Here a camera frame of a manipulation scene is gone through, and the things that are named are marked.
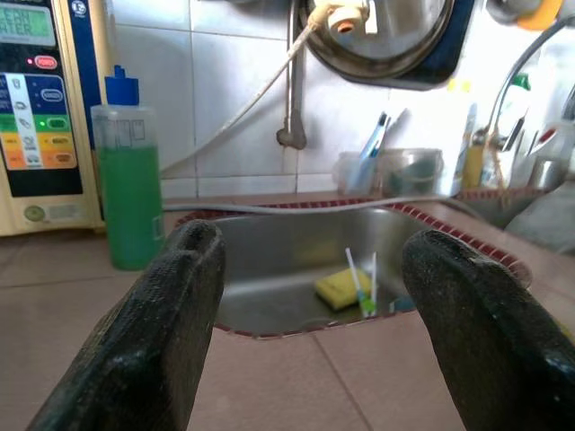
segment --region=metal pot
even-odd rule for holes
[[[308,41],[324,63],[357,78],[402,75],[418,65],[443,35],[455,0],[375,0],[369,3],[370,20],[373,20],[370,27],[376,28],[376,32],[340,34],[325,25]],[[307,21],[314,7],[314,0],[302,0],[302,22]]]

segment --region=blue bottle cap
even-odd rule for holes
[[[106,76],[106,96],[110,105],[137,106],[140,93],[137,79],[127,78],[122,66],[114,66],[114,76]]]

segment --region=tiled wall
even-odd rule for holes
[[[254,95],[286,51],[288,0],[115,0],[114,9],[120,61],[140,78],[142,102],[157,110],[162,166],[203,145]],[[472,79],[482,119],[510,64],[534,37],[494,24],[477,5],[458,74]],[[276,142],[284,118],[281,77],[229,134],[164,172],[164,197],[334,189],[332,167],[338,154],[358,150],[382,110],[390,103],[432,106],[443,91],[352,84],[306,52],[303,119],[308,147],[298,152]],[[459,143],[446,144],[438,128],[426,130],[431,118],[419,109],[392,145],[447,145],[444,149],[456,154]],[[449,121],[443,120],[448,128]]]

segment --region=stainless steel sink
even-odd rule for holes
[[[333,312],[314,281],[356,264],[371,274],[377,251],[379,313],[408,298],[402,281],[403,244],[427,226],[385,209],[321,215],[244,215],[216,220],[226,239],[226,289],[217,323],[260,336],[358,320],[357,306]]]

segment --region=digital display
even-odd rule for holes
[[[48,8],[0,5],[0,41],[53,46],[54,31]]]

